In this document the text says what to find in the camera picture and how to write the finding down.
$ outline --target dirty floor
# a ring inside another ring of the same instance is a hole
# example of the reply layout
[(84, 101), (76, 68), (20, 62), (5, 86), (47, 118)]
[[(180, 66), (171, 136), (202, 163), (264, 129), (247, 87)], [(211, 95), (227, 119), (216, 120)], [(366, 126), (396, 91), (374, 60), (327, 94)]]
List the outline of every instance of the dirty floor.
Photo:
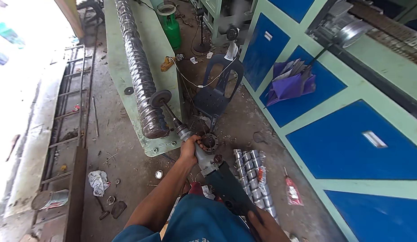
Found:
[[(197, 22), (191, 4), (180, 1), (176, 3), (181, 14), (185, 15), (185, 21), (193, 25), (190, 27), (184, 25), (180, 19), (178, 20), (181, 27), (182, 46), (176, 53), (184, 53), (188, 58), (179, 62), (179, 69), (189, 80), (200, 84), (209, 60), (202, 56), (199, 57), (199, 63), (194, 65), (190, 62), (189, 58), (195, 56), (191, 53), (190, 47), (195, 36)], [(159, 183), (159, 180), (154, 177), (155, 171), (163, 170), (165, 174), (172, 167), (172, 163), (163, 156), (150, 158), (144, 154), (128, 116), (123, 115), (123, 112), (121, 115), (121, 110), (124, 107), (109, 75), (108, 58), (105, 58), (106, 44), (105, 28), (100, 25), (92, 84), (100, 136), (97, 137), (95, 134), (95, 120), (91, 110), (87, 133), (87, 172), (101, 170), (107, 173), (108, 180), (112, 185), (101, 198), (101, 202), (107, 210), (111, 210), (112, 207), (107, 205), (109, 196), (115, 196), (117, 201), (124, 201), (128, 207), (118, 219), (107, 216), (100, 221), (98, 218), (101, 215), (101, 208), (92, 194), (92, 188), (88, 183), (85, 184), (81, 236), (82, 241), (87, 242), (111, 241), (123, 229), (134, 208), (154, 189), (155, 186), (151, 185)], [(213, 51), (225, 53), (226, 48), (216, 47)], [(203, 127), (206, 131), (207, 127), (196, 118), (196, 112), (189, 102), (189, 96), (193, 96), (196, 89), (192, 88), (190, 83), (187, 83), (186, 87), (189, 94), (185, 88), (183, 90), (186, 92), (184, 98), (188, 118), (184, 122), (188, 126), (192, 126), (192, 130), (202, 135), (204, 134)], [(310, 242), (345, 241), (343, 234), (272, 130), (249, 92), (241, 85), (216, 125), (214, 134), (221, 141), (216, 153), (222, 154), (230, 167), (233, 167), (232, 149), (265, 151), (267, 179), (282, 228), (289, 233), (296, 234), (298, 238), (306, 238)], [(266, 143), (252, 141), (255, 132), (261, 132)], [(109, 154), (116, 155), (107, 161), (110, 157)], [(177, 159), (179, 149), (167, 154), (171, 158)], [(283, 167), (287, 167), (289, 176), (296, 183), (304, 206), (288, 205)], [(195, 167), (190, 178), (204, 182), (201, 174), (198, 175), (198, 173), (199, 169)], [(116, 179), (120, 179), (119, 185), (114, 184)]]

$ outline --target fan stand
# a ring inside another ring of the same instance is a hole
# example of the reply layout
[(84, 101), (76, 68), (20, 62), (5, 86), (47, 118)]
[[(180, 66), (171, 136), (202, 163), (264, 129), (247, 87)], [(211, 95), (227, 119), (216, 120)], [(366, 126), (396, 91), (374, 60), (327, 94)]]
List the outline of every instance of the fan stand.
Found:
[(202, 17), (204, 16), (204, 12), (202, 12), (202, 14), (200, 15), (200, 23), (201, 23), (201, 43), (197, 43), (193, 46), (193, 49), (196, 52), (199, 53), (205, 53), (208, 52), (210, 50), (210, 43), (209, 42), (203, 42), (202, 40), (202, 31), (203, 31), (203, 27), (202, 27)]

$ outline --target human hand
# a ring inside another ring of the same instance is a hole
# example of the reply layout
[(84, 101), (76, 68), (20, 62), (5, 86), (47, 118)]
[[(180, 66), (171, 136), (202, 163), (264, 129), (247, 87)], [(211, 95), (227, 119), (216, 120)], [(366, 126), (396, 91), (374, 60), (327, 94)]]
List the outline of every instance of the human hand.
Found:
[(283, 232), (279, 224), (276, 223), (276, 220), (270, 215), (269, 212), (266, 212), (260, 208), (256, 208), (259, 212), (263, 225), (259, 222), (258, 217), (252, 212), (249, 211), (248, 217), (250, 223), (255, 227), (260, 238), (263, 242), (289, 242), (289, 238)]
[(201, 148), (204, 146), (201, 144), (201, 137), (198, 135), (192, 135), (186, 142), (182, 142), (180, 147), (179, 160), (193, 167), (197, 163), (195, 157), (195, 142), (200, 145)]

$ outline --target cabinet door handle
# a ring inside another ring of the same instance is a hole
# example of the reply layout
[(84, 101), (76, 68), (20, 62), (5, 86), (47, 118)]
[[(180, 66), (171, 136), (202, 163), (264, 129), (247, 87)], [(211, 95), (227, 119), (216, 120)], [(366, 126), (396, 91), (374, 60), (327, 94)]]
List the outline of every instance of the cabinet door handle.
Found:
[(377, 148), (386, 148), (388, 147), (385, 142), (383, 142), (373, 131), (362, 132), (362, 135), (370, 141), (373, 146)]
[(273, 36), (272, 36), (270, 33), (268, 33), (268, 31), (265, 31), (264, 37), (265, 37), (268, 41), (271, 41), (271, 39), (273, 38)]

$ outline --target white wire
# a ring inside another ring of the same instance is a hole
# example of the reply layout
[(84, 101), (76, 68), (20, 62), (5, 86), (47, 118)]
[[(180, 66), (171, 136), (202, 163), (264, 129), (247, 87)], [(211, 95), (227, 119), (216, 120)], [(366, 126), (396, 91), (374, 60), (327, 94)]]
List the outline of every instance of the white wire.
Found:
[(173, 62), (174, 62), (174, 65), (176, 66), (176, 69), (179, 71), (179, 73), (180, 73), (180, 75), (182, 75), (183, 76), (183, 78), (184, 79), (186, 79), (187, 81), (189, 81), (192, 85), (194, 85), (194, 86), (196, 86), (196, 87), (199, 87), (199, 88), (203, 88), (203, 87), (206, 87), (206, 86), (208, 86), (208, 85), (210, 85), (213, 81), (215, 81), (219, 76), (221, 76), (222, 75), (222, 73), (228, 68), (228, 66), (229, 65), (231, 65), (236, 59), (237, 59), (237, 57), (236, 58), (234, 58), (233, 59), (233, 61), (231, 62), (231, 63), (229, 63), (229, 65), (227, 65), (227, 67), (225, 68), (225, 69), (223, 69), (222, 70), (222, 72), (218, 75), (218, 76), (216, 76), (216, 78), (215, 79), (213, 79), (209, 84), (207, 84), (207, 85), (205, 85), (205, 86), (203, 86), (203, 85), (195, 85), (192, 81), (190, 81), (190, 80), (188, 80), (186, 77), (184, 77), (184, 75), (180, 72), (180, 70), (179, 70), (179, 67), (177, 66), (177, 64), (176, 64), (176, 62), (174, 61), (174, 59), (173, 58), (171, 58), (171, 57), (169, 57), (169, 56), (167, 56), (170, 60), (172, 60)]

